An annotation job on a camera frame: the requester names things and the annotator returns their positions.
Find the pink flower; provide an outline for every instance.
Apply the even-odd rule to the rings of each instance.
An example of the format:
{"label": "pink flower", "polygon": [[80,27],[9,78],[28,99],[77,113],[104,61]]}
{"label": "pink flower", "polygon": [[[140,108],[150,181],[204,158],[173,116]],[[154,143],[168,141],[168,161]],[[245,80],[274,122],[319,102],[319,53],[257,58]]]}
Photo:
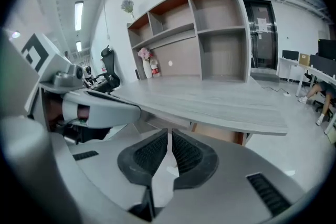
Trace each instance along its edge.
{"label": "pink flower", "polygon": [[138,56],[141,57],[142,59],[148,60],[150,57],[150,52],[146,48],[142,48],[141,50],[138,51]]}

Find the bottle with red label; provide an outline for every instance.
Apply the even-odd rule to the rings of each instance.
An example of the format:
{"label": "bottle with red label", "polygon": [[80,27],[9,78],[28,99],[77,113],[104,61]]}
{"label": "bottle with red label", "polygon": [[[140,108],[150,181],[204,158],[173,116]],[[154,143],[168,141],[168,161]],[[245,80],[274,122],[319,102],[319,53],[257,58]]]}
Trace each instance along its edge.
{"label": "bottle with red label", "polygon": [[160,76],[160,72],[158,68],[159,63],[153,53],[150,54],[150,57],[151,58],[149,60],[149,64],[151,65],[151,68],[152,68],[153,77],[159,77]]}

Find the white shoe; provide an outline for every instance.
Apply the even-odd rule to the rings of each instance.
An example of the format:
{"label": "white shoe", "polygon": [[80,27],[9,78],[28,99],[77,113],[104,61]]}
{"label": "white shoe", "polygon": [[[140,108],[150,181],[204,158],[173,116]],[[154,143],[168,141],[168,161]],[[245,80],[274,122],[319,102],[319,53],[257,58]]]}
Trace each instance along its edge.
{"label": "white shoe", "polygon": [[306,96],[304,96],[304,97],[300,97],[300,98],[298,99],[298,101],[299,101],[300,103],[303,103],[303,104],[307,104],[307,100],[308,100],[308,98],[307,98]]}
{"label": "white shoe", "polygon": [[317,121],[316,121],[316,125],[317,126],[320,126],[321,125],[321,123],[322,123],[322,121],[323,121],[323,118],[324,118],[324,114],[321,114],[321,116],[317,119]]}

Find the vase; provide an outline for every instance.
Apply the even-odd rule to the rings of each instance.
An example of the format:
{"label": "vase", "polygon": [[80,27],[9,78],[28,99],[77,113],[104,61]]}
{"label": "vase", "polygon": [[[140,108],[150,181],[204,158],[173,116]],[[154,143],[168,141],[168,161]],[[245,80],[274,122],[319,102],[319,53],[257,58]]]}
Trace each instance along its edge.
{"label": "vase", "polygon": [[143,70],[145,71],[146,77],[148,79],[152,78],[153,77],[152,68],[151,68],[151,65],[149,64],[149,61],[142,59],[142,64],[143,64]]}

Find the flower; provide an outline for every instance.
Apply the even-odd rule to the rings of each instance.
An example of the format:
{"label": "flower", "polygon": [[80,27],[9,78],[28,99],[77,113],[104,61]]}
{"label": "flower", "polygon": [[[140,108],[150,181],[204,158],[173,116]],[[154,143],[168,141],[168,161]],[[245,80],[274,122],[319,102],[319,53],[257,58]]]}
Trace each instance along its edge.
{"label": "flower", "polygon": [[138,51],[138,56],[144,60],[148,60],[150,57],[150,51],[147,50],[146,48],[142,48],[141,50]]}
{"label": "flower", "polygon": [[134,6],[134,2],[131,0],[123,0],[121,3],[121,9],[127,13],[133,12],[133,6]]}

